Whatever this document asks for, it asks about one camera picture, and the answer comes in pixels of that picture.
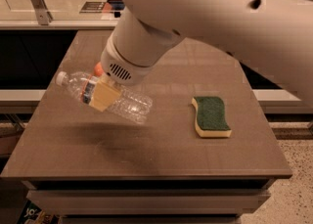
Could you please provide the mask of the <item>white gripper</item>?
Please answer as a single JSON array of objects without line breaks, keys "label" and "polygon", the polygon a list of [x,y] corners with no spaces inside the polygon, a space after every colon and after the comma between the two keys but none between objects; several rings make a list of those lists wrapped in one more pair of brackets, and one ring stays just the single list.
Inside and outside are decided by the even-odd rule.
[{"label": "white gripper", "polygon": [[132,86],[143,81],[154,65],[154,49],[142,42],[134,45],[116,43],[117,35],[113,32],[101,55],[101,66],[105,72],[99,77],[92,93],[89,105],[103,112],[120,96],[118,84]]}]

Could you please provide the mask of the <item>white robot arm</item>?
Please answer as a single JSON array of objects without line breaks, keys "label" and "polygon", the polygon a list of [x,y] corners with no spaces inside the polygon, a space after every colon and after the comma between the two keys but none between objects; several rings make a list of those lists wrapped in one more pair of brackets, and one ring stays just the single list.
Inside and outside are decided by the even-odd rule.
[{"label": "white robot arm", "polygon": [[211,45],[313,105],[313,3],[306,0],[122,0],[101,56],[135,85],[185,38]]}]

